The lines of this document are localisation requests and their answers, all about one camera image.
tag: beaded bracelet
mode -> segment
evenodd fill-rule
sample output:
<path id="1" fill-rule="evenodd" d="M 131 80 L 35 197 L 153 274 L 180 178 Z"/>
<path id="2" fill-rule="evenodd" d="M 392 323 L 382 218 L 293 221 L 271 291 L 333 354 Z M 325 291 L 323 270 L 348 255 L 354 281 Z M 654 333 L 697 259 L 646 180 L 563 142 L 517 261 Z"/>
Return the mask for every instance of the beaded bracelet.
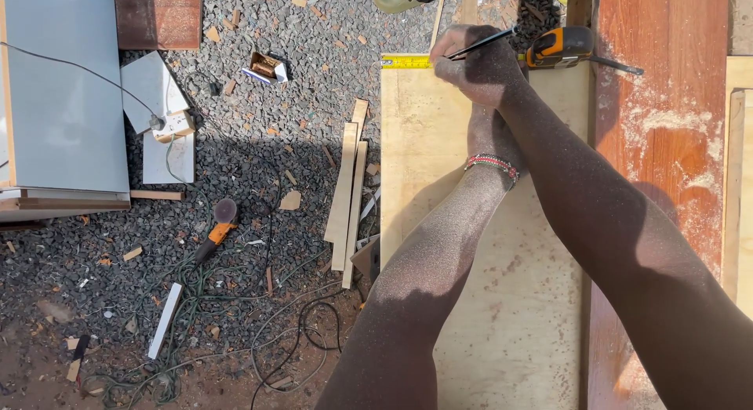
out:
<path id="1" fill-rule="evenodd" d="M 473 165 L 489 165 L 502 169 L 502 172 L 513 179 L 513 186 L 510 189 L 513 189 L 520 179 L 520 173 L 509 161 L 502 160 L 501 157 L 493 154 L 483 153 L 470 156 L 466 165 L 466 171 Z"/>

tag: power cord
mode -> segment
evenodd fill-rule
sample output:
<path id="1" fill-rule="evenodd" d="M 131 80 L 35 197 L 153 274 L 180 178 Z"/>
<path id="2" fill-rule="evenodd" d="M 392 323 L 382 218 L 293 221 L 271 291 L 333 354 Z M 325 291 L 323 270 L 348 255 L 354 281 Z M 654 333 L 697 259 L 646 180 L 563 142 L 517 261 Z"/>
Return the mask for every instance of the power cord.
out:
<path id="1" fill-rule="evenodd" d="M 24 54 L 28 54 L 30 56 L 34 56 L 35 58 L 41 58 L 41 59 L 51 60 L 53 62 L 65 63 L 65 64 L 69 64 L 71 66 L 75 66 L 75 67 L 77 67 L 79 69 L 86 70 L 87 72 L 91 73 L 92 75 L 97 76 L 98 78 L 103 79 L 103 80 L 109 82 L 110 84 L 112 84 L 112 85 L 120 88 L 124 93 L 126 93 L 127 95 L 133 97 L 134 100 L 138 101 L 143 107 L 145 107 L 146 110 L 148 110 L 149 113 L 151 113 L 151 119 L 149 120 L 149 127 L 152 130 L 154 130 L 154 131 L 162 131 L 164 129 L 164 127 L 165 127 L 165 121 L 162 120 L 162 119 L 160 119 L 160 118 L 158 118 L 156 116 L 155 112 L 152 111 L 152 109 L 150 109 L 149 106 L 147 106 L 146 104 L 144 104 L 144 102 L 141 101 L 141 100 L 139 100 L 135 95 L 131 94 L 131 92 L 128 91 L 126 88 L 123 88 L 120 85 L 118 85 L 118 84 L 114 83 L 113 81 L 109 80 L 108 78 L 105 78 L 104 76 L 99 75 L 99 73 L 94 72 L 93 70 L 91 70 L 89 68 L 83 67 L 83 66 L 81 66 L 78 63 L 69 62 L 68 60 L 55 59 L 55 58 L 51 58 L 49 56 L 43 56 L 41 54 L 36 54 L 36 53 L 33 53 L 31 51 L 27 51 L 27 50 L 24 50 L 24 49 L 19 49 L 18 47 L 14 46 L 14 45 L 10 45 L 10 44 L 8 44 L 8 43 L 6 43 L 4 41 L 0 41 L 0 45 L 4 45 L 5 47 L 8 47 L 9 49 L 14 49 L 14 50 L 20 51 L 20 52 L 22 52 Z"/>

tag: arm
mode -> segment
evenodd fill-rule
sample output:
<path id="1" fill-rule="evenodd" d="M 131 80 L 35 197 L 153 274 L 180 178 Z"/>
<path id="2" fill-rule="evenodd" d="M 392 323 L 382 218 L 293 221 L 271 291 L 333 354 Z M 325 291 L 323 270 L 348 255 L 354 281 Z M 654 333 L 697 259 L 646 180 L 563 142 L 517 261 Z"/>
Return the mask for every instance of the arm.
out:
<path id="1" fill-rule="evenodd" d="M 451 27 L 431 52 L 438 77 L 507 120 L 547 220 L 615 308 L 667 408 L 748 408 L 753 323 L 673 223 L 560 121 L 508 44 L 441 57 L 493 30 Z"/>
<path id="2" fill-rule="evenodd" d="M 468 152 L 504 156 L 522 169 L 503 124 L 494 108 L 474 105 Z M 511 187 L 498 168 L 473 166 L 409 233 L 371 288 L 317 409 L 437 408 L 432 350 L 466 284 L 481 234 Z"/>

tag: gravel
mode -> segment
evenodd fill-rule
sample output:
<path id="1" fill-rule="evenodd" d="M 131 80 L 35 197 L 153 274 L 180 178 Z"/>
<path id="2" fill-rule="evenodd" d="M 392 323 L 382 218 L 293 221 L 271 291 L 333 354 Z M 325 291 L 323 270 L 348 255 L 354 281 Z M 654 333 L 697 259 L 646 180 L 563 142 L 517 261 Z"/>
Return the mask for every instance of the gravel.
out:
<path id="1" fill-rule="evenodd" d="M 199 127 L 196 182 L 188 187 L 158 185 L 160 189 L 185 191 L 186 199 L 134 200 L 129 211 L 92 214 L 87 223 L 72 216 L 54 220 L 48 229 L 40 231 L 0 233 L 3 244 L 11 241 L 16 248 L 13 253 L 0 246 L 4 269 L 0 274 L 2 326 L 34 326 L 33 321 L 45 315 L 35 303 L 47 300 L 78 315 L 69 323 L 54 325 L 60 338 L 88 333 L 96 337 L 90 347 L 129 344 L 146 350 L 162 309 L 157 302 L 166 299 L 169 284 L 178 280 L 174 272 L 165 274 L 169 270 L 166 266 L 193 255 L 212 225 L 212 205 L 225 197 L 238 203 L 240 227 L 223 247 L 241 247 L 259 239 L 268 242 L 268 266 L 275 283 L 301 262 L 330 248 L 322 237 L 337 170 L 330 167 L 322 146 L 327 146 L 339 163 L 344 122 L 350 120 L 354 99 L 363 98 L 371 103 L 363 139 L 369 142 L 369 162 L 379 162 L 380 54 L 426 53 L 437 2 L 386 15 L 372 0 L 308 1 L 326 20 L 290 0 L 204 0 L 203 30 L 216 26 L 221 42 L 204 38 L 198 52 L 161 53 L 184 91 L 195 93 L 186 95 L 196 102 L 191 111 Z M 446 0 L 440 31 L 459 9 L 459 1 Z M 231 17 L 233 9 L 242 12 L 235 31 L 221 23 L 223 17 Z M 544 29 L 536 22 L 526 29 Z M 358 36 L 365 37 L 366 44 Z M 345 48 L 335 45 L 336 41 Z M 253 50 L 285 61 L 290 80 L 283 85 L 265 85 L 242 74 L 240 69 L 248 67 Z M 121 52 L 121 64 L 145 54 Z M 210 97 L 200 90 L 201 78 L 186 82 L 193 72 L 205 73 L 221 89 L 230 80 L 237 85 L 229 96 Z M 152 188 L 141 184 L 142 138 L 128 124 L 125 136 L 131 187 Z M 285 150 L 286 145 L 293 152 Z M 273 212 L 270 219 L 266 202 L 294 188 L 282 175 L 285 170 L 298 182 L 295 189 L 303 195 L 301 207 Z M 372 190 L 377 187 L 369 175 L 366 186 Z M 270 220 L 274 226 L 271 239 Z M 368 226 L 371 234 L 379 230 L 378 220 L 372 217 L 363 223 L 361 237 L 367 234 Z M 143 248 L 142 254 L 123 261 L 122 255 L 136 247 Z M 265 252 L 264 246 L 254 245 L 215 257 L 220 265 L 239 269 L 209 279 L 205 293 L 263 295 L 267 289 Z M 290 297 L 339 277 L 317 269 L 329 255 L 325 252 L 318 261 L 292 274 L 272 299 L 203 306 L 218 313 L 198 317 L 188 346 L 214 352 L 248 347 L 255 327 Z M 84 280 L 88 282 L 79 287 Z M 358 302 L 355 292 L 346 296 Z M 178 323 L 184 326 L 189 320 Z M 282 319 L 272 323 L 262 339 L 274 337 L 288 324 Z M 205 332 L 210 325 L 220 327 L 224 341 L 210 340 L 211 334 Z"/>

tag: tape measure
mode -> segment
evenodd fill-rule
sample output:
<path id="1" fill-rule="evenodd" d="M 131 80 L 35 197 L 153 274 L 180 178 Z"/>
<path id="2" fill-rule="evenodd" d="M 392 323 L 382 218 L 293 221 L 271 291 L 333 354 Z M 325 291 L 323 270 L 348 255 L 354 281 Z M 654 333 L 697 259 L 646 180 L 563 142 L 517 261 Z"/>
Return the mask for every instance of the tape measure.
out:
<path id="1" fill-rule="evenodd" d="M 428 54 L 382 54 L 382 69 L 430 69 Z"/>

